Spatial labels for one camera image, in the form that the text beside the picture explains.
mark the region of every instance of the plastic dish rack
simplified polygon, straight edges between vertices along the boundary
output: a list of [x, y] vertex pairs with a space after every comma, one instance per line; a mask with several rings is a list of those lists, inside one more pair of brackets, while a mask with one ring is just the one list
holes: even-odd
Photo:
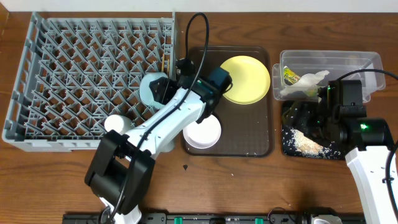
[[142, 77], [168, 61], [175, 76], [175, 24], [174, 14], [43, 19], [33, 13], [2, 139], [30, 152], [96, 149], [109, 115], [143, 123], [155, 109], [141, 103]]

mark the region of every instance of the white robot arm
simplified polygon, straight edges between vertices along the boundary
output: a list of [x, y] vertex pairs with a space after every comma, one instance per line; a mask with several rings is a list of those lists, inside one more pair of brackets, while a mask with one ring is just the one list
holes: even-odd
[[[177, 103], [183, 98], [187, 91], [188, 90], [183, 88], [178, 89], [172, 100], [153, 115], [153, 117], [140, 126], [127, 131], [125, 134], [129, 136], [128, 141], [136, 146], [147, 129], [153, 125], [155, 121], [172, 110], [172, 108], [176, 107]], [[203, 114], [205, 106], [206, 103], [202, 102], [200, 96], [191, 91], [185, 102], [180, 106], [180, 109], [168, 116], [160, 125], [151, 131], [140, 150], [150, 151], [151, 158], [153, 159], [156, 159], [160, 152], [171, 151], [174, 148], [174, 137], [188, 124], [198, 120]], [[109, 203], [103, 197], [100, 197], [100, 199], [110, 208], [109, 212], [112, 212], [114, 209], [112, 203]], [[137, 205], [127, 215], [115, 214], [114, 220], [117, 224], [136, 224], [141, 219], [141, 216], [141, 212]]]
[[[354, 176], [366, 223], [396, 224], [385, 181], [386, 161], [390, 150], [386, 146], [368, 146], [365, 151], [353, 149], [346, 162]], [[396, 157], [391, 162], [391, 177], [398, 180]], [[392, 182], [392, 191], [398, 195], [398, 185]]]

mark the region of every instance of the white cup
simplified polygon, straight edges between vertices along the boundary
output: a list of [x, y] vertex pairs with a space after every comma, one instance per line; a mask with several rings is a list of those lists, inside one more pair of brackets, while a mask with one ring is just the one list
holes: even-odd
[[123, 135], [128, 130], [132, 129], [134, 124], [129, 118], [114, 114], [105, 119], [104, 126], [107, 132], [115, 130], [117, 133]]

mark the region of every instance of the green connector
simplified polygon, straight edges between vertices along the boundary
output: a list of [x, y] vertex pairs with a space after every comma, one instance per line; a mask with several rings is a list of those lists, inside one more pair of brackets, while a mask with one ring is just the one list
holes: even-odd
[[254, 224], [264, 224], [264, 220], [262, 218], [256, 218]]
[[174, 224], [182, 224], [182, 217], [175, 217]]

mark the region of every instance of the clear plastic container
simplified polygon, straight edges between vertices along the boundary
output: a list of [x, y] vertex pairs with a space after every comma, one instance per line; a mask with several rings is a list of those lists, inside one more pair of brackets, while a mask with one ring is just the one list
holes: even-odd
[[[281, 95], [280, 91], [289, 84], [285, 82], [283, 68], [288, 66], [298, 76], [308, 73], [315, 74], [322, 70], [330, 73], [312, 89], [297, 88], [297, 91], [288, 95]], [[375, 68], [382, 69], [381, 58], [375, 52], [348, 52], [335, 50], [284, 50], [280, 53], [280, 64], [272, 68], [272, 87], [276, 100], [306, 100], [318, 101], [316, 94], [308, 94], [317, 91], [318, 87], [327, 86], [330, 80], [353, 70]], [[363, 72], [351, 75], [345, 79], [362, 81], [363, 102], [371, 100], [371, 93], [383, 90], [386, 80], [383, 74], [374, 72]]]

